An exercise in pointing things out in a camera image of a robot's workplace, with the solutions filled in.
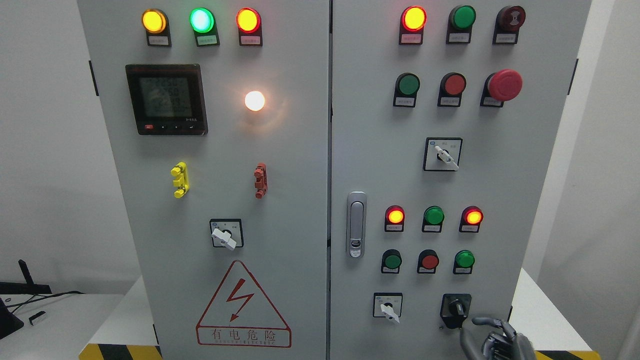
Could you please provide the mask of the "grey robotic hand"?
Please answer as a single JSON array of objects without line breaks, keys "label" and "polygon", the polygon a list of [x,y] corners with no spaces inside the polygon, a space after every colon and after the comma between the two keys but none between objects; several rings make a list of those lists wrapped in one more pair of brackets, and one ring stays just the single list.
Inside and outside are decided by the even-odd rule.
[{"label": "grey robotic hand", "polygon": [[505,320],[494,317],[474,317],[474,325],[489,325],[500,330],[490,332],[482,347],[474,343],[470,333],[460,328],[459,341],[468,360],[535,360],[534,348],[530,340],[519,333]]}]

